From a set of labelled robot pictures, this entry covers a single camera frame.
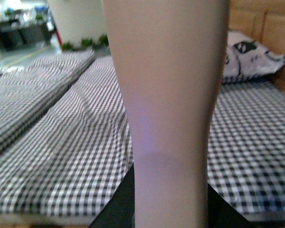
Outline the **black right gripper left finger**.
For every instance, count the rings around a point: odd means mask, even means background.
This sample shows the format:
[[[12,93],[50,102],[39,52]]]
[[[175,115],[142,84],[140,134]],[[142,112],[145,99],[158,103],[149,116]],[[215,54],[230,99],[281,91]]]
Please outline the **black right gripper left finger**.
[[[113,197],[89,225],[90,228],[134,228],[135,184],[132,165]]]

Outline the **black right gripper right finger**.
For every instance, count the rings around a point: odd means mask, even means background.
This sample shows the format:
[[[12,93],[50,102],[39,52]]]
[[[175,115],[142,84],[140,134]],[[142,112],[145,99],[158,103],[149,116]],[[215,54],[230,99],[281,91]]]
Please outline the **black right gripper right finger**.
[[[208,184],[209,228],[248,228],[248,220]]]

